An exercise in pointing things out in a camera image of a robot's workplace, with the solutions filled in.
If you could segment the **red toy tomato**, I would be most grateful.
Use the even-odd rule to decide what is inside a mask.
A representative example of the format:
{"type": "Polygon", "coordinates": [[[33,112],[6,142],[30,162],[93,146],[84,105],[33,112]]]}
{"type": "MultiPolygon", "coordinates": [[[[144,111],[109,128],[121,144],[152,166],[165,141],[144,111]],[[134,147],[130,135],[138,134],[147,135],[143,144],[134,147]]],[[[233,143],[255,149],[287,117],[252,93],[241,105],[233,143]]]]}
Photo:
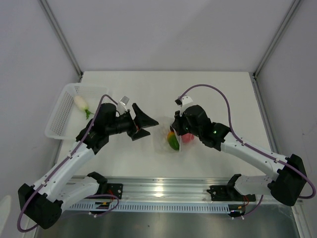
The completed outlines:
{"type": "Polygon", "coordinates": [[[186,133],[186,134],[181,136],[181,142],[183,144],[188,144],[188,143],[192,142],[194,139],[195,139],[195,136],[191,133],[186,133]]]}

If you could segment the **clear zip top bag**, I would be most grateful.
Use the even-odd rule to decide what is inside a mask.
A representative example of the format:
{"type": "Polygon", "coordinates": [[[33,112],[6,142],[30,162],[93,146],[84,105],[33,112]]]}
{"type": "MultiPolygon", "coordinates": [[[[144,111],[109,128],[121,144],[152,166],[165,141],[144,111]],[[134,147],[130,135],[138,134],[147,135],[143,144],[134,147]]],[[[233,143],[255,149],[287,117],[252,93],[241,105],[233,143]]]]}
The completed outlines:
{"type": "Polygon", "coordinates": [[[158,117],[159,125],[153,129],[153,147],[159,154],[185,153],[195,144],[195,137],[192,134],[179,136],[172,128],[174,118],[158,117]]]}

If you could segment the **orange green toy mango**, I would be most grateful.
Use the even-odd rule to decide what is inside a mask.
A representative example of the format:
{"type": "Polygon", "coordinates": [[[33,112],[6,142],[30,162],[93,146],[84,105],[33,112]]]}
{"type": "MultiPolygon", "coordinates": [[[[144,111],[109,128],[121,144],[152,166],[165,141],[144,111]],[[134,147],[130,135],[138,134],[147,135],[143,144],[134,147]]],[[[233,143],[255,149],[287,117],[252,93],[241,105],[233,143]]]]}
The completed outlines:
{"type": "Polygon", "coordinates": [[[176,135],[173,131],[170,131],[167,135],[167,142],[169,144],[169,146],[175,150],[178,151],[179,150],[179,142],[176,138],[176,135]]]}

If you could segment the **white perforated plastic basket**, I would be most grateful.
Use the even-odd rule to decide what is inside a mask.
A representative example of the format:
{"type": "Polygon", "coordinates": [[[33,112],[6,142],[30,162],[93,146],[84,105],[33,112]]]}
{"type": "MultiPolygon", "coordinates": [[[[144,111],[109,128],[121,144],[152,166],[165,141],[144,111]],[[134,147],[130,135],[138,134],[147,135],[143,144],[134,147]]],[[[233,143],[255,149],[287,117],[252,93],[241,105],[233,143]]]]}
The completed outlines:
{"type": "Polygon", "coordinates": [[[57,140],[74,141],[89,121],[86,119],[86,113],[81,111],[74,103],[74,97],[82,97],[88,104],[88,110],[95,113],[104,94],[112,96],[112,91],[107,87],[94,84],[67,84],[63,88],[49,118],[45,136],[57,140]]]}

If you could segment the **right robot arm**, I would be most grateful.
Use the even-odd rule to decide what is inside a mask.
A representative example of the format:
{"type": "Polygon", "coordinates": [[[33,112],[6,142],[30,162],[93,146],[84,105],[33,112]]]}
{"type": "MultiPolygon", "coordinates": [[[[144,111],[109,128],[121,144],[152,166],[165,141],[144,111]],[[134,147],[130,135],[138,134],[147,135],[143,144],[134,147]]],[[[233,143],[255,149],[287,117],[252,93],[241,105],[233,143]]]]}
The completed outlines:
{"type": "Polygon", "coordinates": [[[171,128],[178,136],[192,134],[205,146],[233,155],[264,173],[264,176],[234,174],[226,185],[230,199],[237,200],[243,195],[271,195],[284,205],[294,206],[301,198],[307,174],[299,156],[286,157],[243,141],[229,127],[212,122],[199,105],[176,111],[171,128]]]}

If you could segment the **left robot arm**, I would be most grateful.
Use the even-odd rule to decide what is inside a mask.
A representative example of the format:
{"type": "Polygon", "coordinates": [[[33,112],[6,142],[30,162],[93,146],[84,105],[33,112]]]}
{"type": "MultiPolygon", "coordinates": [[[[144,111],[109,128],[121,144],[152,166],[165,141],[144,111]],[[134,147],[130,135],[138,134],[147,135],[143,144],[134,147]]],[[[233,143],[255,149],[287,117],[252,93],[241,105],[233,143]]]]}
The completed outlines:
{"type": "Polygon", "coordinates": [[[97,172],[89,173],[81,182],[70,187],[66,184],[74,174],[109,142],[112,135],[126,133],[133,141],[149,136],[148,127],[158,121],[146,115],[137,104],[130,111],[117,112],[116,105],[98,105],[94,117],[76,137],[74,147],[61,162],[55,164],[33,185],[23,184],[18,190],[21,213],[18,221],[26,215],[43,229],[52,227],[62,213],[85,198],[119,198],[108,192],[107,179],[97,172]]]}

